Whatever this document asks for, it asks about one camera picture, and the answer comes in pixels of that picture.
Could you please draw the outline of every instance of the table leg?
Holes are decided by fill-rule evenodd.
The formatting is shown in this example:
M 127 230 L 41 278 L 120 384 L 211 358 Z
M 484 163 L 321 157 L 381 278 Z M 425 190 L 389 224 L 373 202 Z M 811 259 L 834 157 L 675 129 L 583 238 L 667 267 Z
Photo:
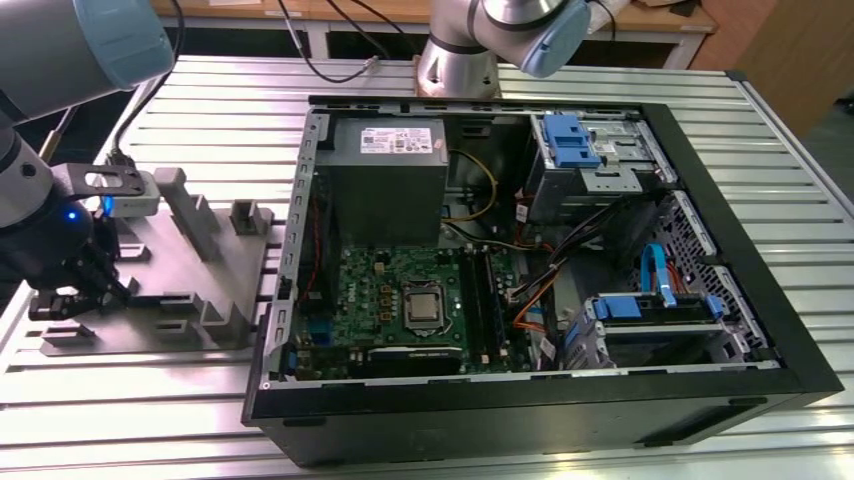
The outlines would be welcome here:
M 329 22 L 308 20 L 303 23 L 305 34 L 308 35 L 308 45 L 311 46 L 311 58 L 327 60 L 329 58 L 329 43 L 327 33 L 329 33 Z
M 670 52 L 663 68 L 667 70 L 687 70 L 704 38 L 704 33 L 680 34 L 679 43 L 676 43 L 676 46 Z

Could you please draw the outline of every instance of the label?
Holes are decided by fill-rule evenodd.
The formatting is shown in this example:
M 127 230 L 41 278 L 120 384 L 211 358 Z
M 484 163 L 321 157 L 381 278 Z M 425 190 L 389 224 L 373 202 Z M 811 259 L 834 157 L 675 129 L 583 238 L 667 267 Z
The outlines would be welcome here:
M 432 153 L 428 128 L 365 128 L 361 153 Z
M 706 27 L 702 25 L 682 25 L 682 27 L 679 27 L 679 30 L 682 30 L 683 32 L 711 33 L 712 27 Z
M 295 12 L 292 10 L 288 10 L 288 13 L 291 14 L 292 18 L 303 16 L 301 12 Z M 264 15 L 267 15 L 268 17 L 284 17 L 284 13 L 281 13 L 281 10 L 265 10 Z
M 208 0 L 212 7 L 227 7 L 231 5 L 260 5 L 261 0 Z
M 527 205 L 516 205 L 516 221 L 524 223 L 528 221 L 528 207 Z
M 548 360 L 555 359 L 555 353 L 558 353 L 558 349 L 546 337 L 543 337 L 543 339 L 539 341 L 539 350 L 546 354 Z
M 592 149 L 596 151 L 596 153 L 599 154 L 606 154 L 606 155 L 615 155 L 616 154 L 616 148 L 614 148 L 614 145 L 611 145 L 610 143 L 595 143 L 592 145 Z

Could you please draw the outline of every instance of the blue led light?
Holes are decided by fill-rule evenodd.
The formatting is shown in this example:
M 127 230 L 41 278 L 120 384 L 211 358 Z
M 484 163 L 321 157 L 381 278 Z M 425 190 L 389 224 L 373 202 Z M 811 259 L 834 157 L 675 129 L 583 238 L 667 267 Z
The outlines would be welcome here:
M 115 201 L 112 199 L 112 197 L 104 197 L 101 199 L 101 206 L 104 208 L 104 215 L 111 216 L 112 215 L 112 207 L 115 205 Z

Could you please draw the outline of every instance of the cpu socket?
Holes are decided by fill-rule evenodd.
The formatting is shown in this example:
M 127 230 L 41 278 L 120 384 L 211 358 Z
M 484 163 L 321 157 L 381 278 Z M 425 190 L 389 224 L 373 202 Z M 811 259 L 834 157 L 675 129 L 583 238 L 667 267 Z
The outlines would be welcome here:
M 403 284 L 403 326 L 416 333 L 444 327 L 444 293 L 436 282 Z

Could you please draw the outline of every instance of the power supply label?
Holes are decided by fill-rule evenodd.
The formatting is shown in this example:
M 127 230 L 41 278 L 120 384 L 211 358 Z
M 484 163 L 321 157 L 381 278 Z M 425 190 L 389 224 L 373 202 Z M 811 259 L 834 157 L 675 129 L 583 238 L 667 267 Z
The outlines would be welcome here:
M 428 128 L 365 128 L 361 153 L 432 153 Z

